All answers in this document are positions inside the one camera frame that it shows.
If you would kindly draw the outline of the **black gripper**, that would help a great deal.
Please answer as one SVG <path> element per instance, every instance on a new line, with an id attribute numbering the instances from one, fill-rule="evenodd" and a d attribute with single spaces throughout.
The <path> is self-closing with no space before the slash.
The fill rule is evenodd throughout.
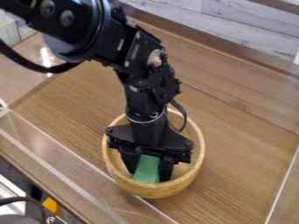
<path id="1" fill-rule="evenodd" d="M 161 158 L 161 181 L 173 177 L 174 163 L 190 163 L 193 160 L 193 141 L 178 134 L 167 124 L 162 127 L 142 127 L 122 124 L 107 127 L 109 146 L 122 155 L 126 168 L 135 173 L 142 155 Z"/>

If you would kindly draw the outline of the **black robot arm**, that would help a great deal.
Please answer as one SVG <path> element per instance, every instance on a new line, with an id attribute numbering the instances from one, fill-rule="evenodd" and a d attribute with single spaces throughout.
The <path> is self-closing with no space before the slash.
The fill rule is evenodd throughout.
<path id="1" fill-rule="evenodd" d="M 16 64 L 44 74 L 64 73 L 87 60 L 114 68 L 126 90 L 129 124 L 107 127 L 109 146 L 131 174 L 142 174 L 142 163 L 151 158 L 157 177 L 169 181 L 174 166 L 193 161 L 193 140 L 170 121 L 169 108 L 185 108 L 175 100 L 182 82 L 162 40 L 110 0 L 0 0 L 0 10 L 44 34 L 52 53 L 64 60 L 42 66 L 0 39 L 0 53 Z"/>

